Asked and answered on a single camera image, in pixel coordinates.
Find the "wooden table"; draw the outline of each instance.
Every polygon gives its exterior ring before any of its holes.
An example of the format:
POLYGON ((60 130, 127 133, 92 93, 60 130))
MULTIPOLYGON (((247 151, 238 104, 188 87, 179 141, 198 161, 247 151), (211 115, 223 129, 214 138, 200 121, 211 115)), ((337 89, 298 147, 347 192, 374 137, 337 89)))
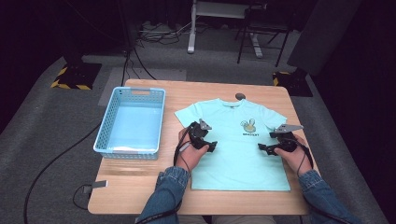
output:
MULTIPOLYGON (((102 159, 96 181, 108 186, 94 189, 88 205, 94 214, 140 214, 157 180, 157 175, 172 166, 177 133, 182 125, 175 111, 193 103, 220 98, 235 102, 242 92, 253 103, 265 105, 288 118, 288 124, 300 124, 291 99, 282 87, 219 84, 204 82, 129 79, 125 86, 166 90, 163 129, 156 161, 102 159)), ((303 130, 296 131, 305 139, 303 130)), ((291 191, 219 191, 191 190, 187 186, 180 215, 306 215, 296 174, 284 162, 291 191)))

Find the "hand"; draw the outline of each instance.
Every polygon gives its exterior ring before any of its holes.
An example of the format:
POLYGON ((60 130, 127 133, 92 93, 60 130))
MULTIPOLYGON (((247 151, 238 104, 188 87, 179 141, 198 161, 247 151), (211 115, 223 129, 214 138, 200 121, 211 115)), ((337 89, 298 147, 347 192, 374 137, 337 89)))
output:
MULTIPOLYGON (((297 141, 303 145, 305 145, 305 141, 298 135, 294 135, 297 138, 297 141)), ((300 146, 293 152, 285 151, 279 147, 275 148, 274 152, 285 159, 290 168, 296 173, 298 176, 305 174, 306 172, 312 170, 311 163, 309 163, 309 159, 306 157, 303 149, 300 146)))
MULTIPOLYGON (((183 136, 183 133, 186 132, 187 129, 183 129, 178 133, 178 140, 183 136)), ((187 133, 184 136, 183 143, 189 142, 190 136, 187 133)), ((190 144, 184 151, 180 152, 177 156, 176 166, 179 166, 185 169, 187 172, 191 172, 195 166, 198 165, 199 160, 206 154, 209 149, 209 145, 205 145, 201 148, 195 148, 192 144, 190 144)))

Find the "black cable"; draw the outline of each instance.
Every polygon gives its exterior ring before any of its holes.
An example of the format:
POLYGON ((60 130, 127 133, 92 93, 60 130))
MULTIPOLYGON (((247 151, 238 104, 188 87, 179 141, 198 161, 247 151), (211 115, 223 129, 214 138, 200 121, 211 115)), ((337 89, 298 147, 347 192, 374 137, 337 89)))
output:
POLYGON ((189 174, 191 174, 190 166, 187 164, 187 162, 184 160, 183 156, 180 153, 180 158, 184 161, 184 164, 186 164, 187 169, 189 170, 189 174))
MULTIPOLYGON (((300 143, 300 142, 297 141, 297 140, 289 139, 289 138, 284 138, 284 139, 296 143, 296 144, 297 144, 299 147, 301 147, 301 148, 303 149, 303 151, 304 151, 304 156, 303 156, 303 158, 302 158, 302 160, 301 160, 300 166, 299 166, 298 169, 297 169, 297 177, 300 177, 300 176, 298 175, 298 173, 299 173, 299 171, 300 171, 301 166, 303 165, 303 162, 304 162, 306 156, 308 156, 309 162, 311 163, 311 166, 312 166, 312 169, 313 169, 313 168, 314 168, 314 164, 313 164, 313 162, 312 162, 312 158, 310 158, 310 155, 307 154, 307 153, 309 153, 308 147, 306 147, 305 145, 303 145, 302 143, 300 143)), ((346 224, 349 224, 349 223, 350 223, 350 222, 348 222, 348 221, 346 221, 346 220, 344 220, 344 219, 342 219, 342 218, 340 218, 340 217, 334 216, 334 215, 332 215, 332 214, 330 214, 330 213, 327 213, 327 212, 325 212, 325 211, 322 211, 322 210, 318 209, 318 208, 315 207, 312 203, 310 203, 310 202, 305 198, 304 195, 303 195, 303 197, 304 197, 304 200, 306 201, 306 203, 308 203, 308 205, 311 207, 311 209, 313 209, 314 211, 316 211, 318 214, 320 214, 320 215, 322 215, 322 216, 324 216, 324 217, 330 218, 330 219, 332 219, 332 220, 338 221, 338 222, 340 222, 340 223, 346 223, 346 224)))
POLYGON ((174 154, 174 165, 176 165, 178 153, 180 152, 180 148, 182 146, 182 142, 184 140, 184 137, 186 137, 186 134, 189 132, 190 128, 191 128, 191 125, 189 125, 189 127, 187 127, 186 131, 183 133, 183 135, 181 136, 180 140, 177 143, 177 146, 176 146, 176 149, 175 149, 175 154, 174 154))
POLYGON ((78 14, 87 24, 89 24, 93 30, 97 31, 99 34, 104 35, 105 37, 107 37, 107 38, 109 38, 109 39, 111 39, 111 40, 113 40, 113 41, 116 41, 116 42, 118 42, 118 43, 123 44, 122 41, 118 40, 117 38, 115 38, 115 37, 113 37, 113 36, 111 36, 111 35, 108 35, 108 34, 104 33, 104 32, 101 31, 100 29, 98 29, 95 25, 93 25, 90 21, 88 21, 88 20, 87 20, 87 19, 86 19, 86 18, 85 18, 85 17, 84 17, 84 16, 72 5, 72 4, 70 4, 69 1, 64 0, 64 2, 65 2, 67 5, 69 5, 69 6, 76 12, 76 14, 78 14))
POLYGON ((140 62, 140 64, 142 65, 143 69, 145 69, 145 71, 148 73, 148 75, 149 75, 150 77, 152 77, 152 79, 157 80, 157 78, 155 78, 154 76, 152 76, 151 73, 146 69, 145 65, 143 65, 142 61, 140 60, 139 55, 137 54, 136 48, 134 48, 134 54, 136 55, 137 60, 139 60, 139 62, 140 62))
POLYGON ((141 79, 140 76, 139 76, 139 75, 136 73, 136 71, 134 70, 134 62, 132 62, 131 59, 129 59, 129 61, 132 63, 132 65, 131 65, 132 71, 134 71, 134 74, 137 76, 137 78, 141 79))
POLYGON ((203 34, 207 29, 212 28, 211 26, 206 26, 202 31, 196 31, 197 34, 203 34))
POLYGON ((129 74, 129 72, 128 72, 128 63, 126 63, 126 70, 125 70, 125 72, 126 72, 126 75, 128 75, 128 79, 131 79, 131 75, 129 74))
POLYGON ((74 193, 74 195, 73 195, 73 204, 74 204, 76 207, 78 207, 78 208, 80 208, 80 209, 82 209, 82 210, 88 210, 88 207, 83 207, 83 206, 78 205, 78 204, 76 203, 76 194, 78 193, 78 190, 79 190, 79 189, 84 188, 84 187, 91 187, 91 186, 92 186, 92 185, 85 184, 85 185, 79 186, 78 189, 76 189, 76 191, 75 191, 75 193, 74 193))
POLYGON ((73 147, 77 146, 78 144, 80 144, 82 141, 84 141, 88 136, 90 136, 101 124, 102 122, 99 122, 98 125, 96 125, 89 133, 87 133, 84 137, 82 137, 81 139, 79 139, 75 144, 73 144, 73 146, 67 148, 65 151, 63 151, 61 154, 59 154, 58 156, 56 156, 54 159, 52 159, 41 171, 40 173, 38 173, 38 175, 35 177, 35 180, 33 181, 32 185, 30 186, 26 197, 25 197, 25 202, 24 202, 24 206, 23 206, 23 220, 24 223, 27 224, 28 223, 28 218, 27 218, 27 207, 29 204, 29 198, 30 198, 30 194, 32 193, 33 188, 35 187, 35 183, 37 182, 38 178, 40 178, 40 176, 43 175, 43 173, 56 161, 58 160, 60 157, 62 157, 62 155, 64 155, 66 152, 70 151, 73 147))
POLYGON ((151 217, 146 217, 145 219, 142 219, 142 220, 137 221, 136 224, 149 223, 149 222, 151 222, 151 221, 153 221, 153 220, 156 220, 156 219, 159 219, 159 218, 162 218, 162 217, 169 217, 169 216, 173 215, 174 213, 177 213, 178 209, 180 209, 180 207, 181 207, 181 204, 182 204, 182 201, 180 201, 180 202, 177 204, 177 206, 176 206, 175 209, 168 210, 168 211, 166 211, 166 212, 153 215, 153 216, 151 216, 151 217))
POLYGON ((155 31, 156 29, 158 29, 159 27, 163 26, 162 23, 157 24, 154 28, 147 28, 146 25, 142 25, 142 27, 149 32, 155 31))
POLYGON ((179 37, 183 34, 183 32, 188 29, 188 27, 190 26, 191 22, 189 22, 188 24, 186 24, 185 26, 181 27, 179 30, 177 31, 170 31, 170 32, 165 32, 163 34, 160 35, 149 35, 149 32, 152 32, 154 30, 156 30, 158 27, 162 26, 162 24, 157 25, 156 27, 152 28, 152 29, 148 29, 148 32, 145 35, 142 35, 139 39, 140 42, 141 41, 145 41, 145 42, 149 42, 149 43, 160 43, 162 45, 170 45, 170 44, 175 44, 177 42, 180 41, 179 37), (176 39, 176 41, 174 42, 170 42, 170 43, 163 43, 163 40, 172 40, 172 39, 176 39))
POLYGON ((125 59, 124 66, 122 69, 122 81, 121 81, 120 86, 123 86, 123 84, 124 84, 125 71, 128 69, 128 61, 129 61, 130 55, 131 55, 131 52, 129 50, 127 50, 126 55, 125 55, 126 59, 125 59))
POLYGON ((145 46, 143 45, 142 39, 136 39, 136 45, 142 49, 145 48, 145 46))

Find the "gray carpet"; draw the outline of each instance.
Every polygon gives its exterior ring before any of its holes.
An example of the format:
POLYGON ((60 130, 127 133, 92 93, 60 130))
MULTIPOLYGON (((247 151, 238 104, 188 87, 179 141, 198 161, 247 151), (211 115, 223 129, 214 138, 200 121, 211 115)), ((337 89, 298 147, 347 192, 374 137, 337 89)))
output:
MULTIPOLYGON (((274 71, 293 71, 286 65, 298 34, 291 35, 278 68, 277 51, 265 51, 264 59, 246 49, 236 63, 239 42, 234 31, 208 29, 198 34, 194 54, 187 54, 188 36, 172 45, 143 43, 136 47, 145 67, 158 79, 273 85, 274 71)), ((120 55, 91 55, 85 63, 103 66, 91 91, 50 88, 63 59, 51 65, 33 86, 20 109, 0 136, 0 217, 2 223, 22 223, 23 204, 34 178, 48 162, 73 146, 101 121, 111 89, 121 84, 124 58, 120 55)), ((141 64, 132 54, 134 69, 142 78, 141 64)), ((322 176, 340 200, 363 223, 387 223, 371 191, 356 167, 336 129, 326 105, 312 80, 307 79, 314 97, 291 97, 322 176)), ((94 181, 101 155, 92 150, 97 130, 72 148, 39 178, 28 206, 30 223, 133 223, 134 216, 97 216, 73 205, 78 187, 94 181)), ((87 206, 86 196, 77 203, 87 206)), ((277 223, 298 223, 297 217, 277 216, 277 223)))

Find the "chair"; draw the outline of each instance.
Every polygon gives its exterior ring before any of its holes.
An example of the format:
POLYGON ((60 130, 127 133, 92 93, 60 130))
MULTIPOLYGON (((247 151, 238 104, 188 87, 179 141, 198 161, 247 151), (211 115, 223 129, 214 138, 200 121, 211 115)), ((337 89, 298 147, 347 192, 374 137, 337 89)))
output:
POLYGON ((280 57, 288 40, 289 32, 293 30, 292 22, 296 15, 298 6, 302 0, 264 0, 250 1, 249 7, 245 10, 245 18, 242 27, 238 30, 235 40, 243 29, 243 37, 239 48, 238 61, 241 60, 242 49, 245 47, 247 34, 272 35, 273 37, 261 47, 256 44, 250 45, 260 49, 280 49, 276 60, 276 67, 279 65, 280 57), (281 47, 268 47, 268 45, 279 35, 285 34, 281 47))

